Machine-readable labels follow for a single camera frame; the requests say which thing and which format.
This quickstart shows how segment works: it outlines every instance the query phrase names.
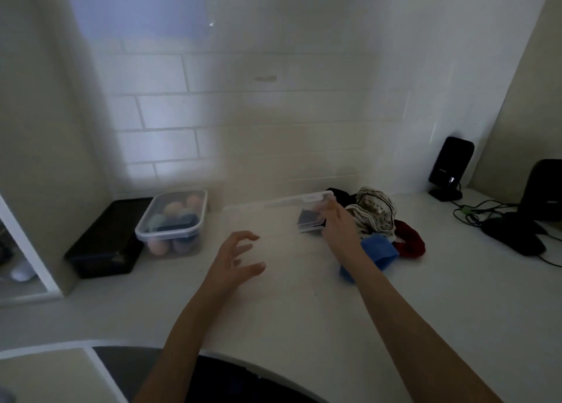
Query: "paper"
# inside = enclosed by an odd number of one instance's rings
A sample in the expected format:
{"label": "paper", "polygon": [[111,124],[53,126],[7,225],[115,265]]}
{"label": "paper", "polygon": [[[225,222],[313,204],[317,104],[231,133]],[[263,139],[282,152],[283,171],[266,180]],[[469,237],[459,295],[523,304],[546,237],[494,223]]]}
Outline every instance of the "paper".
{"label": "paper", "polygon": [[207,34],[205,0],[70,0],[83,36],[197,38]]}

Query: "blue fabric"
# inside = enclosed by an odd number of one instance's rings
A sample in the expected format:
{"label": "blue fabric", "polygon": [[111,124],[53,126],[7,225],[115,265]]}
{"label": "blue fabric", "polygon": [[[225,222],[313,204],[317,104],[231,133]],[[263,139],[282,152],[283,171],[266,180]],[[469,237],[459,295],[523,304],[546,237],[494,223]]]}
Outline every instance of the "blue fabric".
{"label": "blue fabric", "polygon": [[[380,233],[373,233],[371,236],[363,239],[361,241],[361,247],[381,271],[398,258],[398,251],[396,248]],[[355,283],[355,280],[353,280],[349,272],[343,268],[343,266],[340,268],[340,276],[349,283]]]}

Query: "black computer speaker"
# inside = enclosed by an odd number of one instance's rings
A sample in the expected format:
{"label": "black computer speaker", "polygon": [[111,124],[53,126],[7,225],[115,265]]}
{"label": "black computer speaker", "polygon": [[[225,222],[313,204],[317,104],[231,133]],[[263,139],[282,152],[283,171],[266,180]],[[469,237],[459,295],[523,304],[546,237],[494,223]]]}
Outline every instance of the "black computer speaker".
{"label": "black computer speaker", "polygon": [[517,212],[532,220],[562,221],[562,159],[535,164]]}
{"label": "black computer speaker", "polygon": [[471,141],[447,137],[429,175],[429,182],[440,188],[429,194],[443,202],[462,198],[457,186],[473,154],[474,143]]}

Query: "black cloth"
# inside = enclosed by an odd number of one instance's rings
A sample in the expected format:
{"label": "black cloth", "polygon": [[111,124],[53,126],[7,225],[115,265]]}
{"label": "black cloth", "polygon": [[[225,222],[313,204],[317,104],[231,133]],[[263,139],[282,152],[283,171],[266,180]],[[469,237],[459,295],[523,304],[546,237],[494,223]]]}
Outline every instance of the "black cloth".
{"label": "black cloth", "polygon": [[199,356],[186,403],[315,403],[314,400],[226,361]]}
{"label": "black cloth", "polygon": [[340,190],[338,188],[333,188],[333,187],[330,187],[326,190],[331,190],[332,193],[334,193],[335,200],[344,208],[347,205],[353,205],[353,204],[357,203],[357,200],[356,200],[354,194],[349,194],[348,192],[344,192],[343,190]]}

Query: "black box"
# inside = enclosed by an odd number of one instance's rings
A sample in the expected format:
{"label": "black box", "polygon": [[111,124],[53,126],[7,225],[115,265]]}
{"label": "black box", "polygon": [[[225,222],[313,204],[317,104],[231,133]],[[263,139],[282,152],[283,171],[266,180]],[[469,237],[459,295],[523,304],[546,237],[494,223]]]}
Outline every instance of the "black box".
{"label": "black box", "polygon": [[126,274],[133,270],[144,244],[135,228],[151,197],[116,200],[65,254],[82,279]]}

